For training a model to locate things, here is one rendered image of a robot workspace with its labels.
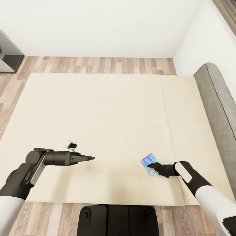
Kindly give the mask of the board game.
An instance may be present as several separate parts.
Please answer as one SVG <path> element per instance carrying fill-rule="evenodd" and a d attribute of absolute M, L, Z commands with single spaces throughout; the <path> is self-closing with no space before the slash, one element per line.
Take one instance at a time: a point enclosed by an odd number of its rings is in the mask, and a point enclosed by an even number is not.
<path fill-rule="evenodd" d="M 149 175 L 152 178 L 156 176 L 157 174 L 159 174 L 157 171 L 154 170 L 154 168 L 147 167 L 147 165 L 157 162 L 157 160 L 154 158 L 154 156 L 151 153 L 149 153 L 149 155 L 144 157 L 140 162 L 144 165 L 145 169 L 148 171 Z"/>

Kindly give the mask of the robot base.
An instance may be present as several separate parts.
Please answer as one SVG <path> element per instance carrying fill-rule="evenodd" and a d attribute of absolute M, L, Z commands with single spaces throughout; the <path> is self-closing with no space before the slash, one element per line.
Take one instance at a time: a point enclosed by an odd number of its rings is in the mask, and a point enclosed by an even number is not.
<path fill-rule="evenodd" d="M 82 204 L 77 236 L 160 236 L 155 206 Z"/>

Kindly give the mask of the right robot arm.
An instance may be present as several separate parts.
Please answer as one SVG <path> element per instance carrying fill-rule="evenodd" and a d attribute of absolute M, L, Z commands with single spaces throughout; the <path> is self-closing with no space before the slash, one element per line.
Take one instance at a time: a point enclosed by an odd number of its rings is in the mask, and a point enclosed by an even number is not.
<path fill-rule="evenodd" d="M 154 168 L 166 178 L 181 176 L 188 189 L 205 211 L 219 236 L 236 236 L 236 204 L 220 193 L 210 182 L 201 176 L 186 161 L 171 163 L 164 158 L 162 164 L 151 163 L 147 167 Z"/>

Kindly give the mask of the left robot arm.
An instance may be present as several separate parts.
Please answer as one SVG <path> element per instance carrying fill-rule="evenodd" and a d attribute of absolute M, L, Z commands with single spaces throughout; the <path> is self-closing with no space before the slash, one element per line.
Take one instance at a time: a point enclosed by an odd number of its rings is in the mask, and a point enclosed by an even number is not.
<path fill-rule="evenodd" d="M 71 166 L 95 157 L 75 152 L 77 144 L 65 140 L 65 151 L 34 148 L 26 156 L 26 163 L 12 171 L 0 190 L 0 236 L 8 236 L 32 187 L 47 165 Z"/>

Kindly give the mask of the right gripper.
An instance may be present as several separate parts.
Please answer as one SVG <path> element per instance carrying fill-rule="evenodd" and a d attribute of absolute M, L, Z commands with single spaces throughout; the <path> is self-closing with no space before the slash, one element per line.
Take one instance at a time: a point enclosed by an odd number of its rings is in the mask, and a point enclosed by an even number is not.
<path fill-rule="evenodd" d="M 171 165 L 171 164 L 170 164 Z M 169 178 L 170 174 L 168 173 L 169 165 L 162 165 L 159 162 L 151 163 L 147 167 L 154 168 L 159 174 L 163 175 L 166 178 Z"/>

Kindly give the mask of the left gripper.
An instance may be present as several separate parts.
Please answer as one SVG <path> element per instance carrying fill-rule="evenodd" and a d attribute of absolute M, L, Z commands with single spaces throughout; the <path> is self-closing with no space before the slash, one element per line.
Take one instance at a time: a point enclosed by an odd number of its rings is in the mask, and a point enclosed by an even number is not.
<path fill-rule="evenodd" d="M 95 157 L 81 155 L 78 152 L 58 151 L 54 156 L 54 165 L 56 166 L 71 166 L 78 162 L 94 160 Z"/>

